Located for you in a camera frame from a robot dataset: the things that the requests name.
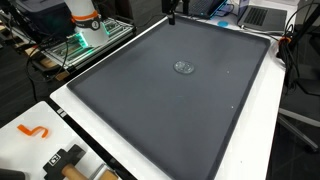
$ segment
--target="floor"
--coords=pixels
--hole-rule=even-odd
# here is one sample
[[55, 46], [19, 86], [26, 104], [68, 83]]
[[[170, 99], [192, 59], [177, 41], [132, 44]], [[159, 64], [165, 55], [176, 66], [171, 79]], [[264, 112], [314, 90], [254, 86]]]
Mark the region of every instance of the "floor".
[[[131, 0], [131, 4], [137, 26], [144, 25], [152, 16], [161, 13], [160, 0]], [[298, 14], [297, 22], [303, 22], [305, 13], [306, 11]], [[159, 19], [161, 19], [160, 16], [153, 18], [148, 25], [138, 28], [138, 33], [150, 27]], [[309, 46], [308, 38], [307, 36], [304, 37], [299, 44], [297, 53], [299, 61], [319, 66], [320, 57]], [[30, 82], [25, 75], [26, 60], [27, 57], [25, 55], [18, 55], [11, 47], [0, 49], [0, 128], [35, 104]], [[33, 72], [32, 75], [36, 78], [41, 78], [37, 72]], [[38, 99], [47, 101], [49, 94], [64, 83], [63, 81], [37, 83]], [[320, 144], [319, 128], [295, 121], [291, 122], [305, 132], [306, 135], [310, 136], [316, 143]], [[304, 144], [300, 140], [283, 127], [277, 125], [267, 179], [320, 179], [319, 166], [320, 154], [306, 153]]]

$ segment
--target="laptop screen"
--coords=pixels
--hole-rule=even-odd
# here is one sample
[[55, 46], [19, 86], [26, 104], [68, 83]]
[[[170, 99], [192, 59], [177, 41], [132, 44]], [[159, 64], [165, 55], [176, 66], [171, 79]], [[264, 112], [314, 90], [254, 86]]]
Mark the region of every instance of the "laptop screen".
[[239, 13], [238, 13], [238, 21], [240, 21], [242, 15], [246, 11], [250, 0], [240, 0], [239, 2]]

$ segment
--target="gray tray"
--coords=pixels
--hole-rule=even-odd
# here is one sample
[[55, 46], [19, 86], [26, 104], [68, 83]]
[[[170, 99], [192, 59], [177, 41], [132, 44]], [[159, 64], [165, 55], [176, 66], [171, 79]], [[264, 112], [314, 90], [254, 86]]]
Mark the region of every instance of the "gray tray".
[[[177, 18], [68, 87], [171, 178], [212, 180], [269, 46], [264, 38]], [[189, 69], [177, 71], [178, 61]]]

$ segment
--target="laptop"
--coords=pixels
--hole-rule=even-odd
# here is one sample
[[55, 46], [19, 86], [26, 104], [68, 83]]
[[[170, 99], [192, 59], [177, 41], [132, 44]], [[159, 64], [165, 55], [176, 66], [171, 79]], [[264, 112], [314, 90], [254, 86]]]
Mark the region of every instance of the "laptop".
[[252, 6], [250, 0], [240, 0], [238, 25], [259, 31], [283, 32], [287, 11]]
[[[210, 19], [219, 9], [221, 9], [227, 0], [190, 0], [188, 16], [201, 19]], [[183, 13], [183, 2], [177, 5], [177, 13]]]

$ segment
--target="white table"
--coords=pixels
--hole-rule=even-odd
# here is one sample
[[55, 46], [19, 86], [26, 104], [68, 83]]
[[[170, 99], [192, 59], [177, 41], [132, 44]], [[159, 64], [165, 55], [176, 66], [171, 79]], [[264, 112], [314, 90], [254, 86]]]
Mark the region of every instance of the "white table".
[[[268, 7], [286, 9], [288, 17], [297, 9], [294, 6], [274, 2], [260, 3]], [[206, 23], [217, 24], [220, 20], [228, 21], [228, 28], [239, 29], [236, 26], [236, 18], [232, 15], [225, 18], [215, 17]], [[256, 76], [216, 175], [217, 180], [260, 180], [266, 177], [285, 75], [283, 63], [275, 57], [274, 51], [274, 48], [270, 48]], [[164, 172], [82, 103], [66, 85], [52, 93], [50, 97], [137, 179], [169, 179]]]
[[[17, 129], [20, 124], [30, 130], [43, 126], [49, 133], [44, 139], [42, 132], [27, 136]], [[0, 168], [22, 171], [30, 180], [44, 179], [46, 172], [42, 167], [59, 149], [68, 151], [74, 144], [86, 151], [75, 167], [90, 177], [103, 160], [49, 105], [40, 102], [0, 129]]]

